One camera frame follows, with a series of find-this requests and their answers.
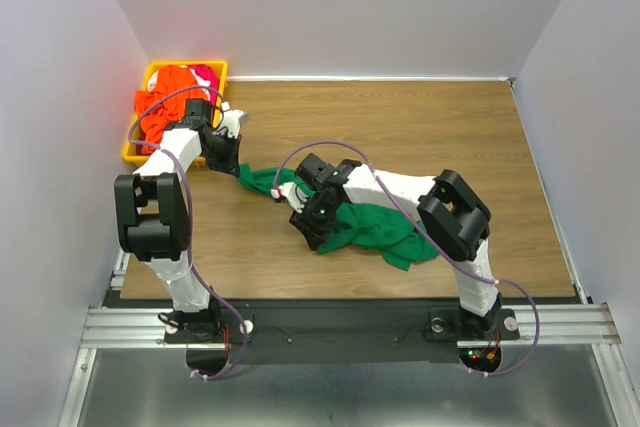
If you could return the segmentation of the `green t shirt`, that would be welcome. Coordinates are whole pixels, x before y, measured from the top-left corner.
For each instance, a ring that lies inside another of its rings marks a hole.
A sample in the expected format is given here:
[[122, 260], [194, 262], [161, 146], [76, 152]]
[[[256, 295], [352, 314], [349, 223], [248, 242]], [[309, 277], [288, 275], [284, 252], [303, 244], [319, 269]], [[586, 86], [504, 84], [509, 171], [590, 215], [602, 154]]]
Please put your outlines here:
[[[271, 197], [276, 171], [277, 167], [254, 170], [248, 163], [243, 163], [237, 180], [246, 189]], [[295, 182], [307, 195], [315, 193], [292, 169], [284, 168], [279, 181]], [[402, 213], [371, 204], [343, 204], [339, 207], [333, 232], [316, 252], [326, 254], [352, 245], [376, 251], [386, 263], [404, 271], [413, 264], [439, 256], [437, 249]]]

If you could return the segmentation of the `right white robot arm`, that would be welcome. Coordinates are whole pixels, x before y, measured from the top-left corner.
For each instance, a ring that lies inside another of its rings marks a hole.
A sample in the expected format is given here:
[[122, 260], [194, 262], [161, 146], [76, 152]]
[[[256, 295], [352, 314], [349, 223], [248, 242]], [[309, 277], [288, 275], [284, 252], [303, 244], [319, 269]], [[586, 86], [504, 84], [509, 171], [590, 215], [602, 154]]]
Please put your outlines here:
[[496, 328], [502, 301], [489, 262], [491, 213], [461, 175], [445, 169], [437, 176], [408, 176], [349, 159], [334, 166], [315, 154], [304, 158], [295, 175], [310, 194], [288, 181], [273, 188], [272, 196], [288, 202], [290, 223], [310, 249], [318, 250], [336, 232], [339, 208], [390, 208], [418, 221], [454, 268], [463, 331], [482, 337]]

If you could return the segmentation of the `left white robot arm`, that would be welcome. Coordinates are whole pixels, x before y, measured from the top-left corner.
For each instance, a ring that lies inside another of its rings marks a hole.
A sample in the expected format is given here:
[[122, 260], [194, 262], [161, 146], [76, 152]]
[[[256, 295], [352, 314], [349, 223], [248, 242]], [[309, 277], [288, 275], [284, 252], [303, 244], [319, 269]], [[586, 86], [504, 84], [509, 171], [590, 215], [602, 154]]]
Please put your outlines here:
[[160, 144], [134, 173], [114, 181], [118, 239], [122, 250], [146, 264], [171, 296], [173, 310], [159, 316], [168, 342], [208, 343], [229, 338], [220, 301], [198, 279], [192, 255], [192, 214], [186, 170], [197, 157], [217, 172], [238, 176], [240, 129], [247, 113], [200, 98], [170, 122]]

